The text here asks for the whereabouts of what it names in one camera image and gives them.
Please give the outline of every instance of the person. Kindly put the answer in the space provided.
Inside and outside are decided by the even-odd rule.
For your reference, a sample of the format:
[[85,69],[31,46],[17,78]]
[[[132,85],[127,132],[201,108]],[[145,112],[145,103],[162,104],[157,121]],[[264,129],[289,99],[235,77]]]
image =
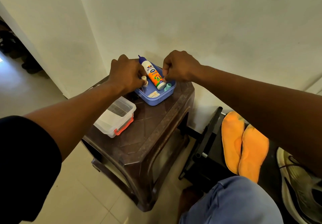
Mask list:
[[[204,66],[185,51],[172,51],[162,72],[166,81],[192,81],[205,87],[322,176],[321,96]],[[121,55],[112,60],[109,79],[100,86],[22,117],[0,119],[6,223],[35,220],[62,161],[113,101],[144,85],[139,78],[143,75],[146,72],[137,59]],[[241,222],[282,222],[269,195],[243,177],[220,181],[180,218],[180,223]]]

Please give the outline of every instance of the blue denim pants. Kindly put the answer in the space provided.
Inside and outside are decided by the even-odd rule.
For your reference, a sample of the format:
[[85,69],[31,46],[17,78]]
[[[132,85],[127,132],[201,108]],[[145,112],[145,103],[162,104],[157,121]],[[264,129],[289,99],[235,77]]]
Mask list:
[[180,218],[180,224],[283,223],[272,198],[246,177],[219,181]]

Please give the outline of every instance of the orange bottle label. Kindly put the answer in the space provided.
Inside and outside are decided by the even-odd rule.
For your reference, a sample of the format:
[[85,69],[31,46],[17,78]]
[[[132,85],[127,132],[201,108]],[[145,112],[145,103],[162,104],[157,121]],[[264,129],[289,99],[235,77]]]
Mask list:
[[147,75],[150,78],[150,80],[153,82],[155,87],[157,87],[159,84],[164,82],[162,79],[162,76],[159,74],[158,71],[156,71],[156,69],[152,65],[149,65],[147,67]]

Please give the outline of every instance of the orange shoe insole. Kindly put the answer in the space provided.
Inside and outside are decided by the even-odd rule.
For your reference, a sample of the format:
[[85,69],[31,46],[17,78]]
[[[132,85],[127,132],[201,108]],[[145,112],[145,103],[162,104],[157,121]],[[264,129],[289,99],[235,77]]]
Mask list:
[[239,175],[258,182],[260,167],[266,158],[269,141],[252,125],[248,125],[243,134],[243,152],[239,163]]
[[231,172],[238,174],[244,119],[235,111],[229,112],[222,123],[223,153]]

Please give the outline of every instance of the blue container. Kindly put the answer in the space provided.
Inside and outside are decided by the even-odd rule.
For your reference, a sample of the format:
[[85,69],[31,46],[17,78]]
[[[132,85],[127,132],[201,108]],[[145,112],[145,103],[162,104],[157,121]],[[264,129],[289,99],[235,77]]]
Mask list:
[[[162,75],[162,69],[157,67],[155,64],[152,63],[152,65],[155,67],[155,69],[159,72],[159,74]],[[142,87],[140,89],[136,89],[135,93],[139,95],[148,105],[155,106],[159,103],[161,103],[163,100],[165,100],[168,96],[171,96],[173,94],[173,91],[175,90],[175,86],[177,83],[175,80],[167,83],[171,83],[172,87],[168,91],[164,91],[164,88],[161,90],[158,90],[155,85],[152,83],[149,77],[147,77],[147,81],[149,82],[147,87]],[[149,98],[148,95],[150,95],[152,92],[157,91],[160,93],[160,96],[156,98]]]

